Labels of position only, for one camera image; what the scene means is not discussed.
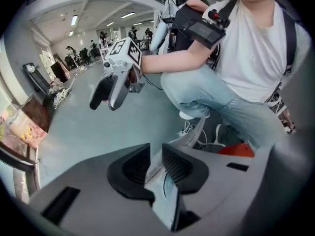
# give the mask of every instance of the gray floor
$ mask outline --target gray floor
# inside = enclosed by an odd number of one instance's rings
[[[98,62],[76,75],[72,92],[56,110],[39,146],[42,187],[81,160],[142,143],[150,143],[155,153],[161,143],[178,138],[183,128],[178,110],[163,91],[148,84],[140,94],[129,94],[114,112],[105,103],[91,110],[89,100],[102,74]],[[160,87],[159,78],[149,76]]]

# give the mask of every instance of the desk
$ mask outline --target desk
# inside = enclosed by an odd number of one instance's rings
[[[134,42],[136,42],[136,44],[138,45],[140,50],[148,50],[150,48],[151,41],[152,41],[152,39],[136,39]],[[146,46],[145,49],[141,49],[140,43],[148,43],[148,46]]]

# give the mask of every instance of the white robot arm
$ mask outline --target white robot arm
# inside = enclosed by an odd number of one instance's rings
[[[140,83],[141,58],[140,49],[130,37],[117,41],[105,57],[105,73],[95,88],[90,108],[95,110],[102,101],[108,101],[109,108],[116,110],[128,92],[139,93],[144,85]]]

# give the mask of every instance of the small screen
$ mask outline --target small screen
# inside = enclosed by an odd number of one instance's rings
[[[191,31],[194,31],[201,37],[209,39],[212,42],[215,42],[220,37],[220,34],[217,33],[215,30],[212,30],[206,25],[198,23],[198,22],[192,25],[189,29]]]

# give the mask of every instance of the light blue jeans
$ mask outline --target light blue jeans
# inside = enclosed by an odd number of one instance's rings
[[[266,104],[240,98],[206,64],[197,70],[163,73],[161,84],[172,103],[187,115],[200,118],[209,109],[217,111],[254,152],[287,135]]]

